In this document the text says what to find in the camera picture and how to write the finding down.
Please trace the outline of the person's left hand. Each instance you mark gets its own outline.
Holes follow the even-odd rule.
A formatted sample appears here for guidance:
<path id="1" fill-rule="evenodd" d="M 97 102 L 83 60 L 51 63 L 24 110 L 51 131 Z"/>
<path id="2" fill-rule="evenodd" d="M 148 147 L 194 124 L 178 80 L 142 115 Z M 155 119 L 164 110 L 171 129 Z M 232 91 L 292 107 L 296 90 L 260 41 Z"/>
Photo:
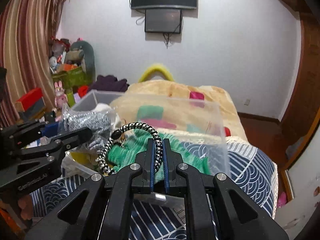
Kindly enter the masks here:
<path id="1" fill-rule="evenodd" d="M 33 202 L 31 195 L 26 195 L 18 200 L 18 205 L 21 209 L 21 218 L 23 220 L 30 220 L 33 217 Z"/>

